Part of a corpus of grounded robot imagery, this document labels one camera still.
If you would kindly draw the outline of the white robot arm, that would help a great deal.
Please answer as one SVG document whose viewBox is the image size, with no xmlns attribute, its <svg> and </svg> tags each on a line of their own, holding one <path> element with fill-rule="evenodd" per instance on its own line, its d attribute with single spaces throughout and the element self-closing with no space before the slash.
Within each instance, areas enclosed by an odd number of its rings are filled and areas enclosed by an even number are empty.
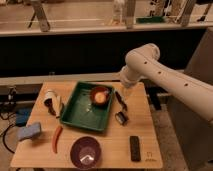
<svg viewBox="0 0 213 171">
<path fill-rule="evenodd" d="M 130 88 L 144 76 L 213 124 L 213 86 L 162 65 L 159 58 L 160 50 L 153 43 L 129 51 L 119 72 L 123 86 Z"/>
</svg>

